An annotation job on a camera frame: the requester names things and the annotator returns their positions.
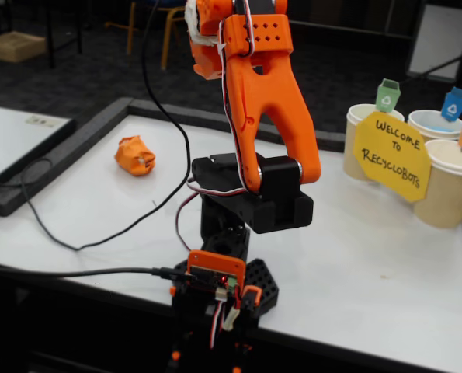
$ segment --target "chair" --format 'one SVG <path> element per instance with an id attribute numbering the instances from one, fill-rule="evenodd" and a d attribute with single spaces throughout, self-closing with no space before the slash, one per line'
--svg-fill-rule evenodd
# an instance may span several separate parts
<path id="1" fill-rule="evenodd" d="M 135 15 L 136 15 L 136 7 L 137 3 L 144 3 L 146 5 L 154 5 L 156 0 L 137 0 L 133 1 L 130 4 L 130 17 L 129 17 L 129 26 L 118 25 L 115 23 L 106 23 L 105 27 L 114 26 L 119 27 L 122 29 L 127 29 L 127 56 L 132 55 L 132 46 L 133 46 L 133 38 L 134 38 L 134 31 L 138 31 L 135 28 Z M 167 20 L 165 24 L 165 36 L 163 41 L 163 51 L 162 51 L 162 70 L 167 69 L 168 63 L 168 52 L 170 49 L 170 37 L 172 35 L 172 31 L 174 33 L 175 41 L 177 44 L 180 44 L 180 35 L 179 31 L 177 30 L 177 26 L 175 25 L 176 22 L 183 21 L 184 17 L 175 17 L 178 12 L 184 12 L 185 7 L 181 6 L 186 3 L 186 0 L 162 0 L 161 8 L 158 8 L 158 11 L 167 12 Z"/>

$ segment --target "cable connector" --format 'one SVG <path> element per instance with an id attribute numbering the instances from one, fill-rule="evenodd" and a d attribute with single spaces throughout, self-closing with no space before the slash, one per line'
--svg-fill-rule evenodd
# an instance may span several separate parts
<path id="1" fill-rule="evenodd" d="M 153 276 L 158 276 L 164 280 L 171 281 L 184 281 L 190 280 L 193 278 L 192 274 L 187 274 L 186 272 L 181 272 L 180 270 L 174 270 L 172 268 L 154 268 Z"/>

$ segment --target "welcome to recyclobots sign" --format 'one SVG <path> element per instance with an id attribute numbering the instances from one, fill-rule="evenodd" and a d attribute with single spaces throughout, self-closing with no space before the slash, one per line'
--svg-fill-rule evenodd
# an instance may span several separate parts
<path id="1" fill-rule="evenodd" d="M 426 197 L 431 159 L 421 134 L 405 122 L 371 114 L 356 126 L 353 152 L 367 177 L 409 202 Z"/>

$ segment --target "paper cup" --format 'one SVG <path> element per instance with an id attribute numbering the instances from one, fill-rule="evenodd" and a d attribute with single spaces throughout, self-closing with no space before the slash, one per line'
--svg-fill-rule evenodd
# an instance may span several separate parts
<path id="1" fill-rule="evenodd" d="M 424 137 L 424 141 L 458 140 L 462 132 L 462 120 L 449 122 L 436 110 L 417 110 L 408 116 L 408 124 Z"/>
<path id="2" fill-rule="evenodd" d="M 365 172 L 353 154 L 356 126 L 375 111 L 377 111 L 375 105 L 369 103 L 361 103 L 360 105 L 350 107 L 348 115 L 346 116 L 348 121 L 346 123 L 345 161 L 343 164 L 343 169 L 345 170 L 346 175 L 362 181 L 370 181 L 370 179 L 365 175 Z M 398 118 L 399 120 L 405 120 L 405 117 L 396 110 L 390 112 L 389 115 Z"/>
<path id="3" fill-rule="evenodd" d="M 414 205 L 420 220 L 437 228 L 455 228 L 462 222 L 462 151 L 452 140 L 426 143 L 432 160 L 425 200 Z"/>

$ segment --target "black cable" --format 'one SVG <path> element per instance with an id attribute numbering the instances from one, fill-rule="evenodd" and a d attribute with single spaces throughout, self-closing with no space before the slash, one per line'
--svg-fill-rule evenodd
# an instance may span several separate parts
<path id="1" fill-rule="evenodd" d="M 27 186 L 30 186 L 30 185 L 33 185 L 35 183 L 27 183 Z M 5 183 L 0 183 L 0 187 L 1 188 L 15 188 L 15 189 L 18 189 L 18 188 L 21 188 L 22 187 L 22 184 L 5 184 Z"/>
<path id="2" fill-rule="evenodd" d="M 80 246 L 80 247 L 74 247 L 72 245 L 69 245 L 67 244 L 66 242 L 63 242 L 61 241 L 60 239 L 56 238 L 51 232 L 50 230 L 46 227 L 46 225 L 43 223 L 43 221 L 41 220 L 39 214 L 37 213 L 37 210 L 36 208 L 34 207 L 33 203 L 31 202 L 30 200 L 30 196 L 29 194 L 27 193 L 27 189 L 26 189 L 26 184 L 24 183 L 24 180 L 26 179 L 26 173 L 27 171 L 36 163 L 38 162 L 49 162 L 51 164 L 51 160 L 49 159 L 46 159 L 46 158 L 42 158 L 42 159 L 37 159 L 36 161 L 30 163 L 23 171 L 22 171 L 22 174 L 21 174 L 21 178 L 20 178 L 20 185 L 19 187 L 22 188 L 22 193 L 23 193 L 23 196 L 25 197 L 26 199 L 26 202 L 27 204 L 30 206 L 30 209 L 32 210 L 32 212 L 34 213 L 34 216 L 36 217 L 36 220 L 37 222 L 39 223 L 40 227 L 46 232 L 46 234 L 57 244 L 67 248 L 67 249 L 70 249 L 70 250 L 73 250 L 73 251 L 82 251 L 83 249 L 87 249 L 89 247 L 94 247 L 94 246 L 99 246 L 99 245 L 102 245 L 103 243 L 106 243 L 108 241 L 111 241 L 112 239 L 115 239 L 116 237 L 130 231 L 132 228 L 134 228 L 136 225 L 138 225 L 139 223 L 141 223 L 144 219 L 146 218 L 149 218 L 150 216 L 152 216 L 155 212 L 159 211 L 162 207 L 164 207 L 167 202 L 169 202 L 173 197 L 174 195 L 179 192 L 182 187 L 184 187 L 184 185 L 186 184 L 186 181 L 188 180 L 189 178 L 189 175 L 191 173 L 191 151 L 190 151 L 190 146 L 189 146 L 189 139 L 187 137 L 187 133 L 184 131 L 184 129 L 181 127 L 181 125 L 179 123 L 177 123 L 177 121 L 175 121 L 172 116 L 165 110 L 165 108 L 160 104 L 160 102 L 157 100 L 155 94 L 153 93 L 153 90 L 151 89 L 151 86 L 150 86 L 150 82 L 149 82 L 149 79 L 148 79 L 148 70 L 146 68 L 146 50 L 148 49 L 148 41 L 149 41 L 149 29 L 150 29 L 150 26 L 151 26 L 151 23 L 153 21 L 153 18 L 155 16 L 155 13 L 160 5 L 160 2 L 161 0 L 157 0 L 155 6 L 153 7 L 153 9 L 151 10 L 151 14 L 150 14 L 150 17 L 148 19 L 148 24 L 146 25 L 146 30 L 144 31 L 144 36 L 143 36 L 143 47 L 142 47 L 142 52 L 141 52 L 141 65 L 142 65 L 142 70 L 143 70 L 143 78 L 144 78 L 144 84 L 146 85 L 146 90 L 148 91 L 148 94 L 150 95 L 151 99 L 153 100 L 153 102 L 155 103 L 155 105 L 160 109 L 160 111 L 175 125 L 175 127 L 181 132 L 182 136 L 184 137 L 184 142 L 186 143 L 186 157 L 187 157 L 187 169 L 186 169 L 186 175 L 184 176 L 184 179 L 182 180 L 182 182 L 169 194 L 168 197 L 166 197 L 163 202 L 161 202 L 156 208 L 154 208 L 153 210 L 151 210 L 150 212 L 148 212 L 147 214 L 141 216 L 140 218 L 138 218 L 134 223 L 132 223 L 131 225 L 129 225 L 127 228 L 123 229 L 122 231 L 114 234 L 114 235 L 111 235 L 110 237 L 106 238 L 106 239 L 103 239 L 101 241 L 98 241 L 98 242 L 94 242 L 94 243 L 89 243 L 87 245 L 83 245 L 83 246 Z"/>
<path id="3" fill-rule="evenodd" d="M 40 272 L 35 270 L 16 270 L 13 268 L 0 267 L 0 274 L 10 274 L 26 277 L 47 277 L 47 278 L 72 278 L 90 277 L 102 274 L 151 274 L 166 280 L 190 279 L 192 276 L 172 268 L 112 268 L 108 270 L 81 270 L 78 272 Z"/>

